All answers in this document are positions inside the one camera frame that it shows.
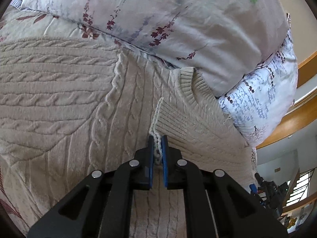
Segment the wooden railing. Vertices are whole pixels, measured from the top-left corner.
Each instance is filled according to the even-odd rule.
[[[308,124],[317,119],[317,96],[307,103],[287,114],[282,118],[281,123],[276,127],[273,133],[256,149],[260,149],[306,127]]]
[[[314,194],[308,196],[307,198],[305,198],[297,203],[294,203],[292,205],[284,207],[282,215],[289,214],[298,208],[301,208],[305,205],[308,205],[308,204],[314,202],[315,200],[317,200],[317,192],[315,192]]]
[[[299,180],[299,178],[300,178],[300,173],[299,173],[299,169],[298,169],[297,174],[295,176],[295,179],[293,180],[293,182],[290,182],[290,187],[289,187],[288,192],[286,194],[286,197],[283,201],[283,207],[286,206],[286,202],[289,200],[291,194],[293,193],[294,188],[296,187],[297,181]]]

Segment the floral pillowcase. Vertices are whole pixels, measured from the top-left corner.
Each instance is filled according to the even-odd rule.
[[[278,0],[23,0],[125,40],[175,67],[196,67],[215,96],[275,53],[288,29]]]
[[[292,105],[297,78],[297,58],[289,29],[273,58],[245,75],[218,102],[249,145],[256,147],[271,135]]]

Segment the black gripper frame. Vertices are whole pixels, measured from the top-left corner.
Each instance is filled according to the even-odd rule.
[[[148,146],[135,152],[139,165],[128,161],[112,172],[93,171],[37,221],[27,237],[129,237],[133,190],[152,187],[153,149],[149,136]]]
[[[223,170],[207,172],[162,137],[164,182],[183,189],[188,238],[286,238],[286,228]]]

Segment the window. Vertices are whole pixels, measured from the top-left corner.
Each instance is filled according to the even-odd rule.
[[[304,198],[307,198],[309,181],[313,175],[313,172],[314,170],[311,170],[301,174],[293,190],[293,193],[290,195],[289,200],[286,201],[286,206],[292,205],[303,200]]]

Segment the cable knit sweater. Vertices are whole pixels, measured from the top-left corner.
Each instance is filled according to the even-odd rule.
[[[94,169],[160,136],[200,168],[253,182],[251,148],[193,68],[170,71],[113,44],[48,37],[0,45],[0,167],[25,231]],[[130,237],[186,237],[183,194],[135,191]]]

